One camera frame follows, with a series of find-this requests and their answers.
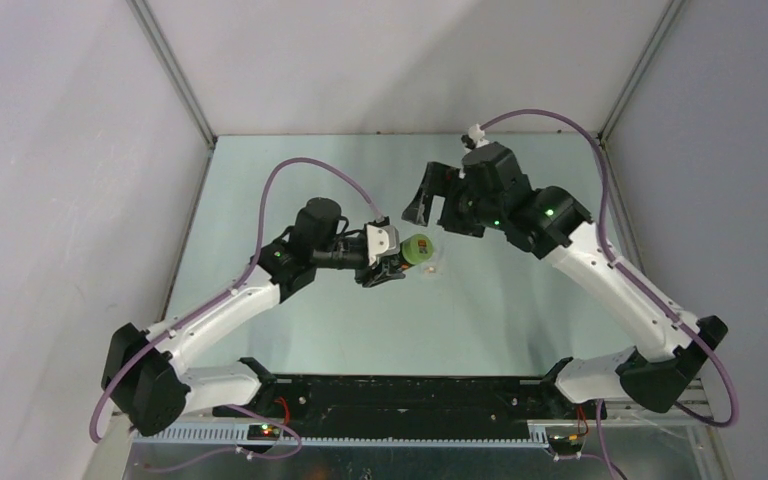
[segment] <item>cable connector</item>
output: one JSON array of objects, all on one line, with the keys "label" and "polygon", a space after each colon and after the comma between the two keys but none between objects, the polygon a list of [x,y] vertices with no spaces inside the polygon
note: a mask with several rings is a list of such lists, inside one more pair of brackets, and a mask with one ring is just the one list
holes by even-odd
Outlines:
[{"label": "cable connector", "polygon": [[490,142],[484,138],[484,130],[481,129],[481,125],[476,123],[475,125],[469,127],[466,135],[461,136],[461,143],[463,143],[466,152],[469,153],[470,151],[479,147],[483,147]]}]

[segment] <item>white wall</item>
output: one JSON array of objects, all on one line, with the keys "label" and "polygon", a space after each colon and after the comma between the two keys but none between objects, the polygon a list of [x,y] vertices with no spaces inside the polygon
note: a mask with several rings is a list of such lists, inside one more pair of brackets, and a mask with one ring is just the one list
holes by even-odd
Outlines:
[{"label": "white wall", "polygon": [[151,2],[218,134],[598,130],[667,3]]},{"label": "white wall", "polygon": [[0,2],[0,479],[80,477],[110,334],[159,315],[205,159],[126,2]]},{"label": "white wall", "polygon": [[647,272],[731,329],[722,435],[738,478],[768,478],[768,2],[690,2],[609,147]]}]

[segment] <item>green cap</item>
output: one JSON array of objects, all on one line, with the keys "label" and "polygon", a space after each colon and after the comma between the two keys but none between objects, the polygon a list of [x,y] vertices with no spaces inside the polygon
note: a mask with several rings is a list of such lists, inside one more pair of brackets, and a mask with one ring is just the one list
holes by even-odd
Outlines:
[{"label": "green cap", "polygon": [[431,240],[421,233],[402,242],[402,257],[411,265],[418,265],[430,259],[433,254],[434,246]]}]

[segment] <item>light green surface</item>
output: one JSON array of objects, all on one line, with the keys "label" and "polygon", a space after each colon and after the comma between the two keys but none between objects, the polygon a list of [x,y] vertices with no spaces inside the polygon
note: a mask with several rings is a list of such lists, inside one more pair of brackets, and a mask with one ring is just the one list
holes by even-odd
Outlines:
[{"label": "light green surface", "polygon": [[[280,161],[328,162],[363,185],[402,238],[425,233],[435,258],[405,280],[372,289],[352,272],[319,271],[301,292],[228,335],[198,365],[253,356],[275,372],[536,375],[560,358],[587,358],[629,346],[607,311],[545,262],[505,242],[476,239],[400,220],[425,163],[459,165],[458,135],[220,137],[198,206],[169,315],[193,308],[239,275],[252,252],[261,189]],[[517,155],[535,187],[559,185],[596,214],[599,177],[574,135],[494,135]],[[267,203],[265,242],[292,224],[311,197],[343,207],[358,228],[372,219],[363,200],[330,173],[293,165],[278,174]],[[435,201],[434,221],[442,201]],[[609,232],[614,235],[613,227]],[[425,266],[436,273],[427,274]]]}]

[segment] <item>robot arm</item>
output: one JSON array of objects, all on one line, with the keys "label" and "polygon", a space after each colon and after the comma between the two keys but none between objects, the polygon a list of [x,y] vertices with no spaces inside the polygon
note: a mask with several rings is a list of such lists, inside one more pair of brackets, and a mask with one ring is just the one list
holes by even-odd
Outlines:
[{"label": "robot arm", "polygon": [[462,169],[428,164],[402,219],[426,226],[433,198],[441,196],[445,201],[438,224],[444,230],[474,237],[482,237],[487,228],[500,230],[509,243],[548,261],[614,314],[634,347],[589,360],[564,359],[547,375],[571,403],[631,398],[655,412],[669,410],[707,357],[617,266],[648,286],[712,349],[725,336],[725,324],[681,309],[610,243],[605,248],[612,255],[607,256],[590,213],[559,187],[533,189],[511,150],[469,137],[465,144]]},{"label": "robot arm", "polygon": [[[341,221],[346,223],[338,232]],[[334,201],[310,200],[295,224],[261,249],[245,283],[232,285],[200,307],[198,316],[183,328],[175,330],[178,319],[169,318],[143,332],[130,323],[117,330],[110,342],[102,388],[136,352],[163,336],[111,395],[142,435],[154,435],[188,412],[248,404],[261,387],[259,365],[236,362],[193,368],[207,348],[310,284],[318,268],[352,269],[355,281],[368,288],[404,278],[404,270],[433,253],[424,235],[400,243],[398,231],[386,218],[355,232],[346,232],[347,227]]]}]

